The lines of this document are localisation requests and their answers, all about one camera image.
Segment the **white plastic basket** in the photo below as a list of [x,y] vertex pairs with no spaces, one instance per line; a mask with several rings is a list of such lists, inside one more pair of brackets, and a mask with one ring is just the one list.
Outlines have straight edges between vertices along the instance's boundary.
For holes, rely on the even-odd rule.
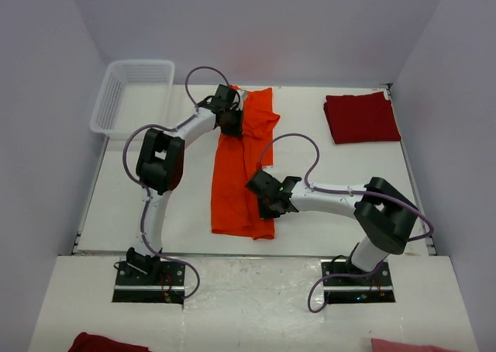
[[110,63],[93,109],[90,129],[112,139],[126,139],[140,126],[164,123],[173,80],[172,61]]

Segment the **red cloth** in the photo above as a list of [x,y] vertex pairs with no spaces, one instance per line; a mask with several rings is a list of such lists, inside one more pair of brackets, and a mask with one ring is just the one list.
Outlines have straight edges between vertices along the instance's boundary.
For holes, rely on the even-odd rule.
[[324,113],[336,144],[401,140],[384,93],[326,96]]
[[[220,134],[212,177],[212,232],[274,238],[274,221],[261,220],[257,197],[245,188],[264,148],[272,141],[279,115],[272,112],[272,88],[248,92],[243,103],[243,137]],[[272,148],[263,165],[272,164]]]
[[79,334],[69,352],[150,352],[148,348],[115,342],[109,338],[88,333]]
[[456,352],[434,346],[413,346],[411,344],[388,342],[382,339],[372,339],[373,352]]

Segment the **white floor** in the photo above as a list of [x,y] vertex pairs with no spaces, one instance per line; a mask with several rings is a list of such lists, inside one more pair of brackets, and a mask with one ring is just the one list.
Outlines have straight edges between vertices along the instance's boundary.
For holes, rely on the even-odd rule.
[[[392,257],[396,303],[331,305],[317,315],[306,309],[317,259],[191,258],[202,283],[184,309],[111,303],[117,260],[57,259],[29,352],[67,351],[83,331],[153,352],[371,352],[370,338],[477,351],[448,257]],[[193,281],[187,271],[188,288]]]
[[[201,99],[215,86],[193,86]],[[281,120],[274,136],[304,133],[321,150],[321,161],[311,180],[340,185],[365,184],[371,177],[386,178],[413,199],[412,186],[400,143],[361,143],[337,146],[330,136],[322,105],[326,95],[364,95],[370,88],[274,87],[274,111]],[[174,86],[165,124],[174,125],[192,112],[184,86]],[[212,131],[186,151],[184,176],[174,191],[164,221],[164,250],[170,253],[333,256],[348,254],[363,238],[354,220],[321,212],[294,213],[276,221],[274,240],[214,235],[210,226],[210,192],[218,131]],[[81,252],[124,252],[133,245],[140,210],[140,188],[122,169],[123,142],[110,140],[98,176],[78,249]],[[140,142],[133,144],[129,163],[134,168]],[[274,166],[281,176],[303,176],[315,157],[311,144],[284,139],[274,144]],[[413,234],[423,232],[417,223]],[[407,254],[427,255],[424,240],[410,243]]]

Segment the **wall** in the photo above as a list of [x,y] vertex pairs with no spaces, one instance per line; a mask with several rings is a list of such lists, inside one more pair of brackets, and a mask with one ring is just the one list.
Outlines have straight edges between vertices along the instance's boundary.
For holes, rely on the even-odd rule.
[[[244,84],[392,82],[439,0],[75,0],[105,61],[167,58]],[[200,74],[198,83],[215,83]]]
[[0,350],[18,352],[88,197],[105,67],[72,0],[0,0],[0,29]]
[[423,205],[481,351],[496,348],[496,3],[442,0],[393,86]]

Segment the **pink cloth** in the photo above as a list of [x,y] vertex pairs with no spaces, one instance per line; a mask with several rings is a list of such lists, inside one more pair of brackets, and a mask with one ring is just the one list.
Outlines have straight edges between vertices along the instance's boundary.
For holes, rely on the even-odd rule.
[[373,352],[456,352],[434,346],[413,346],[411,344],[388,342],[387,340],[372,338]]

